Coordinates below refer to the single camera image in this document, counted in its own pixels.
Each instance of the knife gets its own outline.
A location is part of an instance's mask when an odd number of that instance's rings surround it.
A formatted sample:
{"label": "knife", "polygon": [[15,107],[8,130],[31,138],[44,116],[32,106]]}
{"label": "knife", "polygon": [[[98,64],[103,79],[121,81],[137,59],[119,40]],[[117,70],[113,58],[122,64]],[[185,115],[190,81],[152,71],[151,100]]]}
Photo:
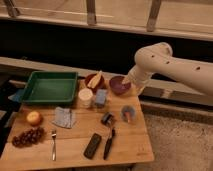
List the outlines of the knife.
{"label": "knife", "polygon": [[108,157],[108,154],[109,154],[109,150],[111,148],[111,145],[112,145],[112,140],[115,136],[115,129],[113,128],[111,131],[110,131],[110,136],[109,138],[107,139],[107,142],[106,142],[106,145],[105,145],[105,149],[104,149],[104,160],[106,160],[106,158]]}

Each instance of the silver fork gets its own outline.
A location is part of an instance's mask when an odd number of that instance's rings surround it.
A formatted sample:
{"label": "silver fork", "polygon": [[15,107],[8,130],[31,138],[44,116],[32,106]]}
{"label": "silver fork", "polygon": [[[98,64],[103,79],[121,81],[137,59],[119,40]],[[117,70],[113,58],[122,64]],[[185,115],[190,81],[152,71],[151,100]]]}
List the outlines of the silver fork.
{"label": "silver fork", "polygon": [[56,144],[55,144],[56,129],[52,130],[52,139],[53,139],[52,159],[55,161],[56,160]]}

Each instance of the pink bowl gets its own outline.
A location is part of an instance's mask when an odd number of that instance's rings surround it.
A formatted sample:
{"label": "pink bowl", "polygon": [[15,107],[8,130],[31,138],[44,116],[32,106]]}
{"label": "pink bowl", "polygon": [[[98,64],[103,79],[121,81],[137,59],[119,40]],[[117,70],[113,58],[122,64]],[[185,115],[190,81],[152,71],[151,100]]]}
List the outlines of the pink bowl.
{"label": "pink bowl", "polygon": [[116,95],[126,93],[131,87],[131,83],[122,84],[123,79],[124,76],[114,76],[109,81],[109,86]]}

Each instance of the apple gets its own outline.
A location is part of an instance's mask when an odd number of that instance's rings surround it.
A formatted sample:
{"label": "apple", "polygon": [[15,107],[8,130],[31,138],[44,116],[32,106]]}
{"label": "apple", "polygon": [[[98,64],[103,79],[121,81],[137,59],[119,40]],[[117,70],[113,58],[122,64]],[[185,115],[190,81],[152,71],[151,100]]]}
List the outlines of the apple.
{"label": "apple", "polygon": [[27,114],[27,122],[31,125],[31,126],[37,126],[41,123],[42,121],[42,116],[39,112],[37,111],[32,111],[30,113]]}

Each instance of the red bowl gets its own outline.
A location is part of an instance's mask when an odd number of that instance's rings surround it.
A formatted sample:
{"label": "red bowl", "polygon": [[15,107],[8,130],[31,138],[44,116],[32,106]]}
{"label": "red bowl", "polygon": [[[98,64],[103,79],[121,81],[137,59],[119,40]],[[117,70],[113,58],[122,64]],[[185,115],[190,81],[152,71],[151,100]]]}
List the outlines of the red bowl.
{"label": "red bowl", "polygon": [[131,83],[122,84],[123,79],[124,76],[115,76],[109,81],[109,86],[116,95],[124,94],[131,88]]}
{"label": "red bowl", "polygon": [[101,89],[101,88],[104,88],[105,87],[105,80],[104,80],[104,77],[101,76],[101,79],[99,81],[99,83],[97,84],[97,86],[95,88],[90,88],[87,86],[87,84],[89,83],[89,81],[95,76],[96,74],[90,74],[88,75],[85,80],[84,80],[84,83],[86,85],[87,88],[91,89],[93,93],[96,93],[96,91],[98,89]]}

